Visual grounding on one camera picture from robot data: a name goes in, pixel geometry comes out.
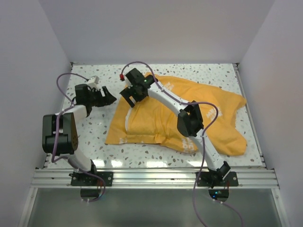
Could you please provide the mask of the orange pillowcase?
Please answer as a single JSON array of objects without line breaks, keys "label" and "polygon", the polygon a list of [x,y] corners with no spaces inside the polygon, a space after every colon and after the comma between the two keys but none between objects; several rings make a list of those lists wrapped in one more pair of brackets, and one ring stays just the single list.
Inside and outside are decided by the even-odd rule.
[{"label": "orange pillowcase", "polygon": [[[236,113],[244,107],[246,99],[241,95],[225,91],[219,87],[199,84],[173,76],[157,76],[170,91],[187,101],[206,101],[218,108],[218,117],[207,129],[208,138],[218,153],[241,156],[246,151],[246,139],[236,130]],[[203,124],[207,126],[216,111],[209,105],[200,105]],[[198,149],[177,130],[176,115],[153,98],[145,98],[132,108],[125,131],[125,116],[130,105],[121,98],[111,121],[106,144],[147,143],[160,144],[179,152],[194,153]]]}]

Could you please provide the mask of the white pillow yellow edge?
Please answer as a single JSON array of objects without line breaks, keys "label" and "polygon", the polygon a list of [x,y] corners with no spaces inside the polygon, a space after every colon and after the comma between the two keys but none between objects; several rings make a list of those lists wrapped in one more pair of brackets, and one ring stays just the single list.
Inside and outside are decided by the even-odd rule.
[{"label": "white pillow yellow edge", "polygon": [[132,108],[130,108],[125,116],[125,131],[128,132],[128,122],[129,122],[129,117],[131,115]]}]

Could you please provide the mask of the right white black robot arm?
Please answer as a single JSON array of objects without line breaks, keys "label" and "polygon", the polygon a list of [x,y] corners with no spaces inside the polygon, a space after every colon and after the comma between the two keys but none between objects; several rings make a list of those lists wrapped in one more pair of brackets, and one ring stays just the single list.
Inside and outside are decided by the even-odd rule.
[{"label": "right white black robot arm", "polygon": [[[190,138],[203,154],[213,184],[220,186],[228,180],[231,168],[220,156],[206,133],[206,130],[218,117],[218,108],[214,104],[189,102],[169,91],[156,79],[154,74],[145,77],[136,68],[125,75],[121,73],[120,80],[126,83],[126,88],[120,94],[131,107],[134,107],[136,103],[146,97],[151,97],[162,103],[177,116],[177,130],[184,137]],[[200,104],[210,105],[216,111],[215,117],[207,126],[203,125]]]}]

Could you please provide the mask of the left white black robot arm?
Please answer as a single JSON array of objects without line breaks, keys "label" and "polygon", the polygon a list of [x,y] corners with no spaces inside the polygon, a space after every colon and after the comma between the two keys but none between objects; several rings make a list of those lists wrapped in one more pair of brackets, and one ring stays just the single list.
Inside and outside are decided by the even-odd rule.
[{"label": "left white black robot arm", "polygon": [[76,124],[87,118],[93,107],[111,105],[116,98],[106,86],[98,88],[95,82],[75,86],[75,97],[70,107],[56,114],[43,116],[42,148],[51,154],[51,162],[65,160],[74,169],[84,171],[81,179],[92,186],[98,181],[98,173],[91,170],[93,162],[79,147]]}]

